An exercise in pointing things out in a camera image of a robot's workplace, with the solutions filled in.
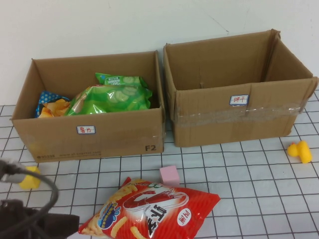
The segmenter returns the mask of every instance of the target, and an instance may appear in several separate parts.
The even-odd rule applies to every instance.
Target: pink block
[[[179,174],[176,166],[160,168],[159,171],[164,185],[179,187]]]

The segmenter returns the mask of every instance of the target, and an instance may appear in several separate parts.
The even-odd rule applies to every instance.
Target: packing tape
[[[181,127],[198,126],[210,123],[270,121],[280,117],[297,116],[303,111],[299,106],[282,106],[279,108],[260,107],[246,109],[234,107],[226,111],[213,111],[199,114],[181,114],[177,108],[174,115],[174,123]]]

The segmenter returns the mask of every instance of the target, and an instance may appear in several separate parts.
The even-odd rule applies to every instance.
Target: floor
[[[159,181],[160,167],[176,165],[182,187],[221,197],[196,238],[319,239],[318,98],[316,91],[286,137],[177,148],[167,123],[163,154],[39,164],[41,173],[60,189],[51,211],[79,215],[84,223],[126,177]],[[0,107],[1,156],[35,165],[9,120],[13,109]],[[312,149],[312,163],[301,164],[284,150],[301,139]],[[28,207],[42,207],[50,195],[45,184],[23,191],[0,183],[0,200],[21,199]]]

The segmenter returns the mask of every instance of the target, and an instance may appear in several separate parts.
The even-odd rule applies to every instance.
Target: cucumber chip bag
[[[95,73],[101,85],[130,85],[142,86],[147,89],[146,82],[139,76],[115,76],[102,73]]]
[[[78,94],[65,115],[146,110],[151,96],[152,92],[140,85],[95,85]]]

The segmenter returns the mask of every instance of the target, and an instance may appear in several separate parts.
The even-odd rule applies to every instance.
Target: cardboard box
[[[142,76],[153,91],[145,111],[34,119],[40,93],[70,99],[98,84],[95,73]],[[32,60],[12,116],[36,162],[163,152],[164,103],[157,52]],[[89,128],[91,133],[78,133]]]
[[[164,67],[180,147],[288,135],[318,84],[276,30],[167,44]]]

